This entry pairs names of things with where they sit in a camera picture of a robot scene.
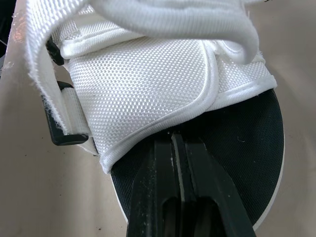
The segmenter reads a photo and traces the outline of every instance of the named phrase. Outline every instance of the white fabric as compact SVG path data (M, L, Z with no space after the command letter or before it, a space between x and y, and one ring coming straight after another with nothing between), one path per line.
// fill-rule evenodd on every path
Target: white fabric
M250 63L259 40L240 0L94 0L96 12L155 38L219 39L238 43L238 63Z
M85 115L83 113L80 101L77 97L76 91L73 88L64 88L61 91L63 96L67 115L71 122L71 134L87 134L92 135Z
M200 40L142 37L71 59L69 71L105 172L146 136L205 112L218 91Z
M92 0L107 20L87 2L29 0L26 56L57 124L92 135L105 172L146 136L276 86L243 1ZM56 84L51 34L78 97Z

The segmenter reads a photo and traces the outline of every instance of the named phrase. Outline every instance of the black plastic clip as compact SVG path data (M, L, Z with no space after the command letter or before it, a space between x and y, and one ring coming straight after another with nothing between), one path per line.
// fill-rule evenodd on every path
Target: black plastic clip
M57 83L60 90L63 90L64 88L67 88L67 87L73 88L72 85L66 82L58 81ZM82 144L89 139L88 134L64 135L63 130L56 126L56 121L52 117L51 112L48 106L45 105L45 103L44 103L44 109L45 109L45 114L47 118L51 140L55 145L57 146L77 145L77 144Z
M60 49L54 43L53 38L50 37L46 42L46 49L48 51L49 56L51 59L56 63L58 66L64 65L65 61L64 58L60 54Z

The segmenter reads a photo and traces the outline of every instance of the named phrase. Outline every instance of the black buckle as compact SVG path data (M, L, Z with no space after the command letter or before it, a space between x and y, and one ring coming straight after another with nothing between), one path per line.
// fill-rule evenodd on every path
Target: black buckle
M56 63L58 66L64 65L64 58L61 56L60 49L57 47L57 45L55 45L52 37L50 37L46 42L46 49L54 63Z
M57 81L57 83L60 90L63 90L64 88L67 88L67 87L73 88L72 85L66 82ZM47 118L50 137L51 137L52 142L55 145L57 146L77 145L77 144L82 144L89 139L88 134L64 135L63 130L56 126L56 121L52 117L51 112L48 106L45 105L45 103L44 103L44 109L45 109L45 114Z

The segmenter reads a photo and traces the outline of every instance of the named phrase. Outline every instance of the white strap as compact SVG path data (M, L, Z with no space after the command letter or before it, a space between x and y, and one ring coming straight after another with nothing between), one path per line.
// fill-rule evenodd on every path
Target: white strap
M240 0L94 0L92 7L119 26L154 38L229 40L239 44L234 61L250 63L257 32Z

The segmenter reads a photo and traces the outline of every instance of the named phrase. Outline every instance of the beige surface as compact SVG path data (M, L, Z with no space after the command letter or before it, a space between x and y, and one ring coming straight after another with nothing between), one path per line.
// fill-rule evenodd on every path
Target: beige surface
M98 158L50 141L23 60L23 8L18 0L0 79L0 236L123 237L126 223ZM315 0L271 0L251 9L279 84L286 140L283 180L259 237L316 236L315 12ZM68 80L63 69L57 75Z

